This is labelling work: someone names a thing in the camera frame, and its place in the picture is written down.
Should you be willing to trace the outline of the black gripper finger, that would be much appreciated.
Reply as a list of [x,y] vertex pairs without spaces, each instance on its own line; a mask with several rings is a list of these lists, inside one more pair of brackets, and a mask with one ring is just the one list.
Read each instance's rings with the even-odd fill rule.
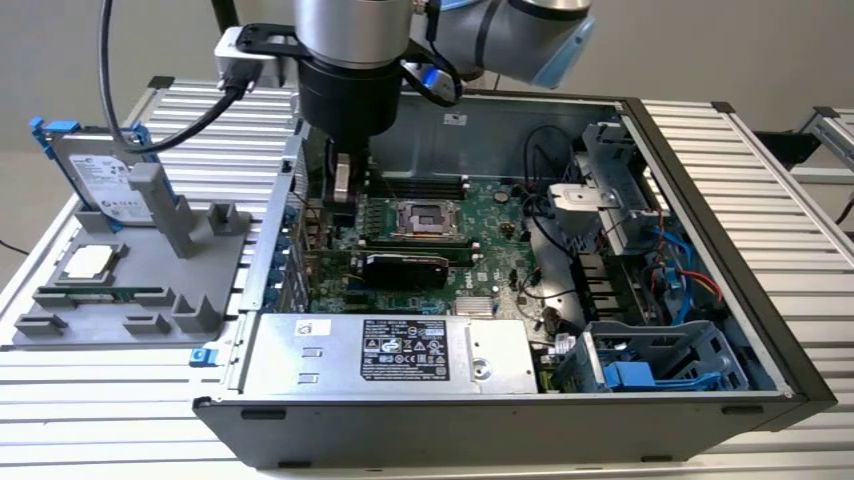
[[355,218],[369,174],[370,150],[345,152],[326,140],[323,163],[323,206],[334,218]]

